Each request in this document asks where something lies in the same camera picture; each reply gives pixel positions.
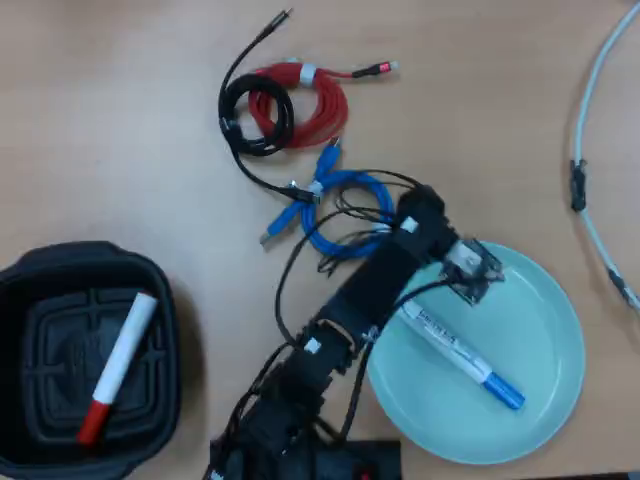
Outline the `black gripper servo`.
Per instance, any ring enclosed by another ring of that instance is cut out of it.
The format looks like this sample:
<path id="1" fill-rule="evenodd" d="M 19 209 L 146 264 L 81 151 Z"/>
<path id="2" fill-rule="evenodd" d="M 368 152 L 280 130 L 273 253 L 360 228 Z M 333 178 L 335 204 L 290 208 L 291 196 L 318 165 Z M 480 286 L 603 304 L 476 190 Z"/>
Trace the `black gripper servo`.
<path id="1" fill-rule="evenodd" d="M 421 263 L 443 261 L 458 241 L 444 200 L 428 185 L 402 194 L 397 215 L 397 242 Z"/>

